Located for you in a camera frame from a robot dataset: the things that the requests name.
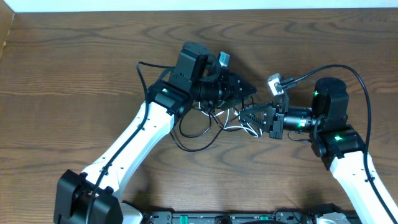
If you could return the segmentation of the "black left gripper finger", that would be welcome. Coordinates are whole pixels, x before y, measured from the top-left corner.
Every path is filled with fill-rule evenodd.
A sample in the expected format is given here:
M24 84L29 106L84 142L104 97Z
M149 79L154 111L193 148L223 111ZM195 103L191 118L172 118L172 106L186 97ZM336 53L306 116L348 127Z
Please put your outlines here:
M250 95L257 93L257 89L255 86L250 84L245 79L239 77L238 79L238 98L245 98Z
M242 105L245 101L249 99L248 96L245 96L243 98L237 98L237 99L230 99L226 101L221 101L217 106L216 109L220 110L228 110L230 108L233 108L234 106L239 106Z

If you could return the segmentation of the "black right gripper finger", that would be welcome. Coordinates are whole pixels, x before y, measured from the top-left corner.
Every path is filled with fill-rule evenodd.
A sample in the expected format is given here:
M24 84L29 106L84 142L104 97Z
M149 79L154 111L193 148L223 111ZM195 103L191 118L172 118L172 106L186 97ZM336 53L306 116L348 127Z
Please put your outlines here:
M241 119L252 124L270 124L272 121L272 105L249 105L241 110L239 115Z
M251 129L252 131L254 131L256 134L264 134L265 131L257 126L255 126L252 123L246 123L246 126Z

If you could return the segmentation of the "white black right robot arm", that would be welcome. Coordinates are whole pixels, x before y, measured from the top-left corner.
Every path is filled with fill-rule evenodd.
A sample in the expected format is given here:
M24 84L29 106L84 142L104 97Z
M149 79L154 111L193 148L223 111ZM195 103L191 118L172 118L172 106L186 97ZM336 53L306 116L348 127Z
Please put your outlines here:
M362 223L397 223L397 205L375 170L365 142L347 123L349 96L344 81L321 78L312 106L289 105L286 92L270 103L247 107L240 117L282 138L284 131L308 133L314 154L339 182Z

